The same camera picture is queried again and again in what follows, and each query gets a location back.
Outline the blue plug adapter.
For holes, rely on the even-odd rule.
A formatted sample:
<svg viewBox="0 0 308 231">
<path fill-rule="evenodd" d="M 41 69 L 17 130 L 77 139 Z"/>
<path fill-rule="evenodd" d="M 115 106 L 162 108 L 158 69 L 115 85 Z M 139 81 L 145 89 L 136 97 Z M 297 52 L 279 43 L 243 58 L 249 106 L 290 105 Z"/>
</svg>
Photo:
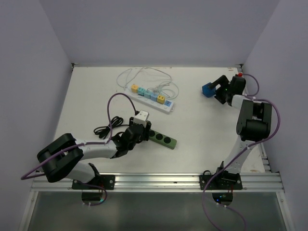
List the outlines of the blue plug adapter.
<svg viewBox="0 0 308 231">
<path fill-rule="evenodd" d="M 202 86 L 202 94 L 207 98 L 211 98 L 216 95 L 216 87 L 212 88 L 212 83 L 209 82 Z"/>
</svg>

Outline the green power strip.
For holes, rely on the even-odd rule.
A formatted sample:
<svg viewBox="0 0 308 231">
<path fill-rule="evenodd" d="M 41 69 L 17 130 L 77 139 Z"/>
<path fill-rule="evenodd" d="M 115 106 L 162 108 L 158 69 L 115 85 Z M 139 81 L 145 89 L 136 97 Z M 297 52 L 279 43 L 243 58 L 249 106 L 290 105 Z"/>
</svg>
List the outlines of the green power strip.
<svg viewBox="0 0 308 231">
<path fill-rule="evenodd" d="M 174 138 L 171 138 L 167 135 L 164 135 L 160 132 L 157 132 L 155 130 L 150 130 L 149 133 L 149 140 L 158 143 L 164 147 L 167 147 L 171 150 L 174 150 L 177 144 L 177 140 Z"/>
</svg>

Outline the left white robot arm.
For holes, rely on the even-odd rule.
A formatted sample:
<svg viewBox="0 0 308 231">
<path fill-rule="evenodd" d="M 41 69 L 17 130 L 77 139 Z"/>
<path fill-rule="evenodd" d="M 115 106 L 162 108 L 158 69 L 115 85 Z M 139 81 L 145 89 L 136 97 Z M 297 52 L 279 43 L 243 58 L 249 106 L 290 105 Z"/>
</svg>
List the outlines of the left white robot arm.
<svg viewBox="0 0 308 231">
<path fill-rule="evenodd" d="M 64 178 L 84 184 L 89 189 L 103 186 L 102 177 L 92 163 L 82 163 L 86 159 L 116 159 L 133 150 L 136 144 L 149 140 L 151 122 L 131 117 L 129 127 L 114 135 L 110 141 L 85 142 L 77 146 L 77 139 L 66 133 L 53 141 L 37 154 L 43 172 L 50 183 Z"/>
</svg>

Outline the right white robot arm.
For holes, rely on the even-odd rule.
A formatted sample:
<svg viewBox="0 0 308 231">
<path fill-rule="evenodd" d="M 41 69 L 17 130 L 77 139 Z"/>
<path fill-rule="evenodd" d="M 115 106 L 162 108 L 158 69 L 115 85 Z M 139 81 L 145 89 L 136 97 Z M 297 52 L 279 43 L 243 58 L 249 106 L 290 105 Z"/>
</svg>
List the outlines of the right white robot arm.
<svg viewBox="0 0 308 231">
<path fill-rule="evenodd" d="M 237 140 L 227 159 L 217 168 L 214 177 L 214 183 L 220 189 L 237 181 L 254 146 L 269 138 L 271 132 L 272 105 L 254 100 L 253 95 L 244 95 L 245 87 L 246 80 L 241 73 L 234 75 L 231 80 L 222 75 L 214 82 L 202 86 L 204 96 L 214 97 L 221 104 L 227 103 L 239 110 Z"/>
</svg>

